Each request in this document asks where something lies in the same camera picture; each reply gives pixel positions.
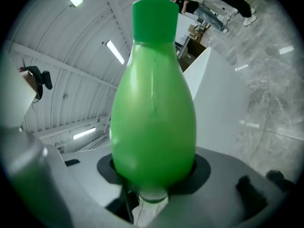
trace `green cap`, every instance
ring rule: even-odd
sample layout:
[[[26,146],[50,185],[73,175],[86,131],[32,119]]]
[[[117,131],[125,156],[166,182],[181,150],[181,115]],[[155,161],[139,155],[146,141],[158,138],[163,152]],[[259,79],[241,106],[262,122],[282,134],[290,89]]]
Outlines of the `green cap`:
[[[133,38],[141,42],[174,42],[179,7],[170,0],[133,4]]]

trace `white ceiling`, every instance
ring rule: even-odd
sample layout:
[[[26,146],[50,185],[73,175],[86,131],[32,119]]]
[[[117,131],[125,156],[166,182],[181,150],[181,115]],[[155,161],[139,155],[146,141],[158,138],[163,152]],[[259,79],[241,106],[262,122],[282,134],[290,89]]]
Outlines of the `white ceiling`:
[[[66,152],[102,140],[116,88],[132,48],[132,4],[137,0],[31,0],[8,35],[14,65],[51,74],[53,89],[28,110],[22,127]],[[122,65],[105,43],[111,40]],[[97,131],[73,141],[73,135]]]

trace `black shirt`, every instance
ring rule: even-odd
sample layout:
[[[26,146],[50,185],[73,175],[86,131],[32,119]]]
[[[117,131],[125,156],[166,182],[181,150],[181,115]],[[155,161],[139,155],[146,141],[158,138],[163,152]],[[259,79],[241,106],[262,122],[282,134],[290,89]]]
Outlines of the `black shirt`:
[[[197,10],[198,7],[199,7],[199,3],[195,2],[195,1],[191,1],[191,0],[176,0],[175,3],[179,6],[180,13],[182,11],[182,8],[184,7],[184,1],[189,1],[189,3],[187,4],[187,8],[186,8],[186,12],[188,12],[188,13],[194,13],[194,11]]]

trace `blurred green bottle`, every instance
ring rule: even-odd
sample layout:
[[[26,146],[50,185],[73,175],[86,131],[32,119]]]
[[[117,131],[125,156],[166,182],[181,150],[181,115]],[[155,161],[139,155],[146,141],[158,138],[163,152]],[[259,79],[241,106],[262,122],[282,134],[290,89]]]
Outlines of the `blurred green bottle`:
[[[115,168],[152,192],[187,176],[195,156],[194,105],[174,47],[177,18],[170,0],[133,4],[134,45],[112,108]]]

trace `marble floor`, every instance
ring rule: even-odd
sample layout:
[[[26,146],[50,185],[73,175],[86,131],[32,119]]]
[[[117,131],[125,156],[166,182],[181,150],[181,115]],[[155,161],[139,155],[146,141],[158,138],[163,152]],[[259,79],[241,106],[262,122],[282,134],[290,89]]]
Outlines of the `marble floor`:
[[[257,20],[244,27],[237,14],[229,32],[209,28],[201,43],[220,53],[243,78],[250,102],[230,155],[265,175],[280,170],[297,182],[304,165],[304,50],[300,36],[276,0],[246,0]],[[146,226],[165,206],[141,201],[135,224]]]

